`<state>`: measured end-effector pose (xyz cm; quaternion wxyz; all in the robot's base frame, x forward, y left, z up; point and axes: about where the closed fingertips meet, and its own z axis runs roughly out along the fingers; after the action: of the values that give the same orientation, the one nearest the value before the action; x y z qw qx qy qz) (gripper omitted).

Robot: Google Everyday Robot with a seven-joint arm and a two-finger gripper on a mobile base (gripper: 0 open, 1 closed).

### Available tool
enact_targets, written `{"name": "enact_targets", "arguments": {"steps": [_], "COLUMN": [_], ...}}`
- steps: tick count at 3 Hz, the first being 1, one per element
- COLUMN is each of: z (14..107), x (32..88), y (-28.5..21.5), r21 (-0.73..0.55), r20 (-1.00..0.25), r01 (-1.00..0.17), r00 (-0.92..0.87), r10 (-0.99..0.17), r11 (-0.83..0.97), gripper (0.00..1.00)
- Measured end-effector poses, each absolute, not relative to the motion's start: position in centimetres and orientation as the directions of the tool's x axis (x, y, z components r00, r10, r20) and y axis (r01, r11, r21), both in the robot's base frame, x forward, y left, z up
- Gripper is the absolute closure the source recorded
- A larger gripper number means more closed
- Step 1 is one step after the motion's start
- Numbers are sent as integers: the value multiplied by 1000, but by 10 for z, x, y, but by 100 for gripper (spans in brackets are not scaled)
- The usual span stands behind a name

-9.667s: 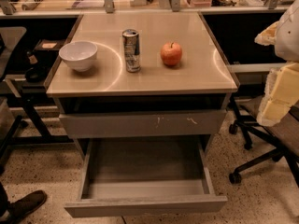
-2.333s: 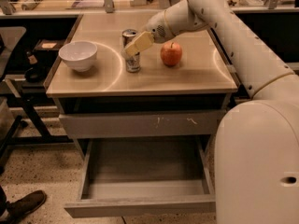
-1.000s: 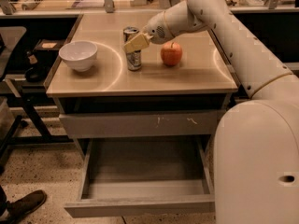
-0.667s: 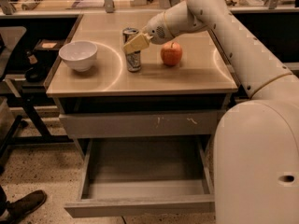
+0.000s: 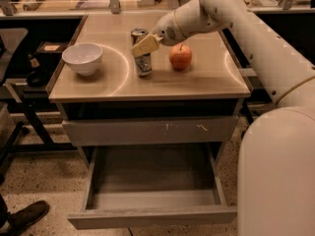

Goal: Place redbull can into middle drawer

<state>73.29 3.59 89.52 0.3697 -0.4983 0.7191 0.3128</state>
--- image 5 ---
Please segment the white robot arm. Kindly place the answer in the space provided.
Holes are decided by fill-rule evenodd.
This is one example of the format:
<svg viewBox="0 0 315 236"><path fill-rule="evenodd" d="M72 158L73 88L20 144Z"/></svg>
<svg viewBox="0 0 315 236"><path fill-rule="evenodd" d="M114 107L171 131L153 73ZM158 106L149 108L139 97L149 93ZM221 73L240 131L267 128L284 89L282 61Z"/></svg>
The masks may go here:
<svg viewBox="0 0 315 236"><path fill-rule="evenodd" d="M315 235L315 69L244 0L192 0L162 17L134 56L227 28L275 109L247 129L237 173L238 236Z"/></svg>

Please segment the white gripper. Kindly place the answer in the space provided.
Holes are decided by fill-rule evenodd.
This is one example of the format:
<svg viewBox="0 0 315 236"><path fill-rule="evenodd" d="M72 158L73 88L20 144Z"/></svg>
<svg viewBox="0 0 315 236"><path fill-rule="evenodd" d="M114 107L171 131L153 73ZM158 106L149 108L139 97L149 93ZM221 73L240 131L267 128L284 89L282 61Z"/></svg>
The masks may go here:
<svg viewBox="0 0 315 236"><path fill-rule="evenodd" d="M178 10L161 17L153 27L152 33L135 43L131 49L134 57L152 53L159 48L159 43L172 46L187 38L188 17Z"/></svg>

